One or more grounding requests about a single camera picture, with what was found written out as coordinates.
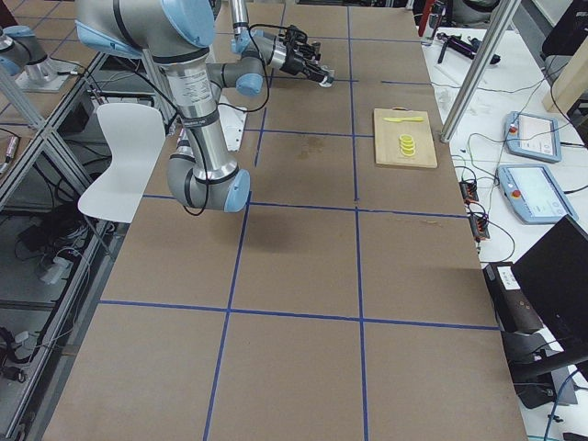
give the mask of gray robot arm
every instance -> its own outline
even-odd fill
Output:
[[[77,0],[76,5],[78,37],[84,44],[127,58],[141,58],[141,51],[149,50],[164,71],[185,128],[185,138],[168,164],[167,181],[174,197],[187,207],[242,209],[250,177],[227,150],[218,98],[222,87],[236,87],[246,96],[258,94],[265,65],[288,65],[287,46],[278,37],[250,33],[240,0],[232,4],[241,20],[234,27],[233,46],[242,58],[211,65],[205,63],[214,40],[208,0]],[[301,57],[299,51],[291,54]],[[311,57],[301,58],[299,65],[316,64]],[[325,77],[330,75],[312,79],[320,83]]]
[[[36,84],[48,83],[58,75],[52,59],[26,26],[0,28],[0,64],[10,75],[24,70]]]

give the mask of sticker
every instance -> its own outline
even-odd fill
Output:
[[[513,274],[510,266],[498,266],[496,269],[498,269],[498,275],[500,276],[504,288],[507,291],[513,291],[515,289],[521,288],[516,282],[515,275]]]
[[[210,89],[206,67],[199,67],[192,72],[190,76],[167,77],[175,102],[179,106],[194,106],[197,103],[212,99],[212,90]]]

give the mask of monitor stand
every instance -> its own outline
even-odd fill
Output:
[[[504,353],[510,368],[515,364],[533,363],[540,358],[557,354],[556,351],[552,351],[548,345],[545,345],[546,341],[540,334],[502,333],[502,338]],[[570,371],[566,367],[561,367],[547,374],[516,382],[514,389],[527,409],[535,409],[554,401],[561,384],[569,375]],[[563,405],[578,403],[571,381],[561,392],[559,403]]]

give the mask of white chair backrest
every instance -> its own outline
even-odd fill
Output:
[[[162,115],[155,108],[132,103],[105,104],[96,114],[112,161],[77,206],[92,218],[129,223],[164,146]]]

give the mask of cutting board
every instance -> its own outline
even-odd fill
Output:
[[[388,122],[384,118],[423,117],[422,122]],[[400,167],[437,168],[435,145],[429,116],[415,110],[374,109],[376,164]],[[411,135],[415,142],[414,156],[401,152],[400,136]]]

